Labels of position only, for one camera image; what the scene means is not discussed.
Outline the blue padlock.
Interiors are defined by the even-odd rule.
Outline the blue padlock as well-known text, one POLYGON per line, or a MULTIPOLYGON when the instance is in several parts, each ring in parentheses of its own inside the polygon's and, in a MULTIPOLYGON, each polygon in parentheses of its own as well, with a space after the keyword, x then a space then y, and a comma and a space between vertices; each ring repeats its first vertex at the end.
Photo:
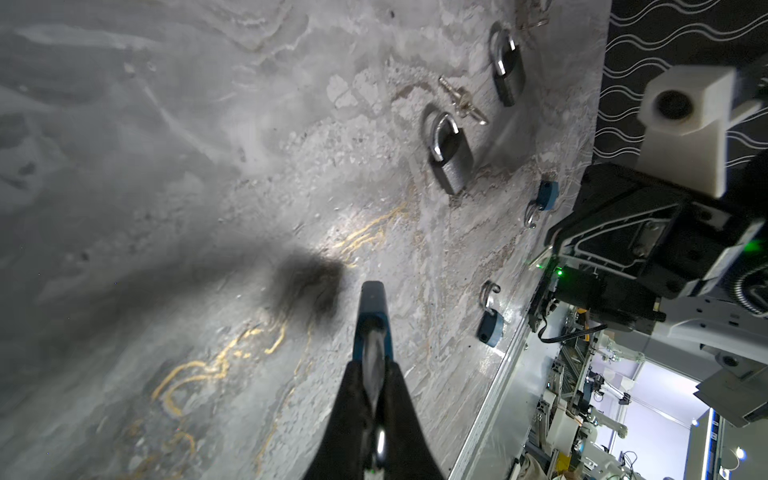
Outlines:
POLYGON ((537 213, 552 210, 558 196, 559 184, 556 181, 542 180, 539 184, 536 197, 526 207, 523 217, 524 226, 529 229, 535 228, 535 218, 537 213))
POLYGON ((485 345, 495 348, 503 337, 504 317, 495 308, 491 306, 491 295, 498 294, 501 287, 491 280, 483 283, 479 294, 479 304, 482 307, 483 315, 477 329, 477 338, 485 345))
POLYGON ((394 359, 385 286, 365 281, 360 292, 352 357, 362 366, 362 382, 371 411, 376 413, 388 360, 394 359))

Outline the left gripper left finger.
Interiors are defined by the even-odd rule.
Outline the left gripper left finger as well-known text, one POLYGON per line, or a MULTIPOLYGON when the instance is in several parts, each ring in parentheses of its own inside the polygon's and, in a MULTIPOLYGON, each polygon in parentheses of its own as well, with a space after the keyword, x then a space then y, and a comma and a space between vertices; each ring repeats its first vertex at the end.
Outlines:
POLYGON ((372 425, 360 361, 347 363, 328 425, 304 479, 363 479, 372 425))

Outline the black padlock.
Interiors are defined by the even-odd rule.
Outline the black padlock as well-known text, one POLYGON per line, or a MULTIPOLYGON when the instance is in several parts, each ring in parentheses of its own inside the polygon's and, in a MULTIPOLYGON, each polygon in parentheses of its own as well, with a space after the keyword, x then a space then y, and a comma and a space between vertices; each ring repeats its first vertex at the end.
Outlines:
POLYGON ((510 29, 498 26, 490 38, 492 78, 499 100, 505 107, 516 105, 526 85, 526 72, 520 45, 510 29))
POLYGON ((448 195, 460 194, 474 170, 474 156, 464 130, 452 114, 429 103, 422 114, 420 135, 440 186, 448 195))

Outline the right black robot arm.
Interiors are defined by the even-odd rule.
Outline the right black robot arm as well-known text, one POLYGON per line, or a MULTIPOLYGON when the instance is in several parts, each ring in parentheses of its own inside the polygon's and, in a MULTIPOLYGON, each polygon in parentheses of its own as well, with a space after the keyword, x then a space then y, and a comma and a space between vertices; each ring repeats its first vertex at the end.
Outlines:
POLYGON ((615 164, 588 167, 551 227, 527 312, 583 309, 595 329, 644 335, 716 367, 696 397, 732 425, 767 416, 767 172, 712 198, 615 164))

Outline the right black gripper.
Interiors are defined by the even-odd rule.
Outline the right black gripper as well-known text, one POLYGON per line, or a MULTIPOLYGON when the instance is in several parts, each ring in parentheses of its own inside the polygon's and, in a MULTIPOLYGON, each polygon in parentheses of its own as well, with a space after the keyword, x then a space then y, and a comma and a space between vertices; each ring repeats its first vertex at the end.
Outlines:
POLYGON ((710 292, 765 220, 735 201, 600 163, 585 170, 572 212, 545 243, 560 259, 676 299, 710 292))

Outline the loose silver key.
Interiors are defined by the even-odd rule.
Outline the loose silver key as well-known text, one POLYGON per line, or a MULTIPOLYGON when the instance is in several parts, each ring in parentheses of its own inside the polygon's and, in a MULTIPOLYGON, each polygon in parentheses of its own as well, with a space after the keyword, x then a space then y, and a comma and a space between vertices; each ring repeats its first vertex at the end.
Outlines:
POLYGON ((474 104, 472 94, 464 87, 454 87, 444 76, 438 77, 438 83, 450 96, 451 103, 460 117, 470 117, 479 125, 489 124, 486 115, 474 104))

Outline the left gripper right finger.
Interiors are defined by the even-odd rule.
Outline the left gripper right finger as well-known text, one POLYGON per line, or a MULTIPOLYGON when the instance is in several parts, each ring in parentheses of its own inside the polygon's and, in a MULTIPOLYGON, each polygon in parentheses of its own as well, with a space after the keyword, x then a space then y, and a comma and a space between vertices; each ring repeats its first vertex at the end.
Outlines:
POLYGON ((385 479, 443 479, 422 432, 400 366, 386 361, 379 420, 385 432, 385 479))

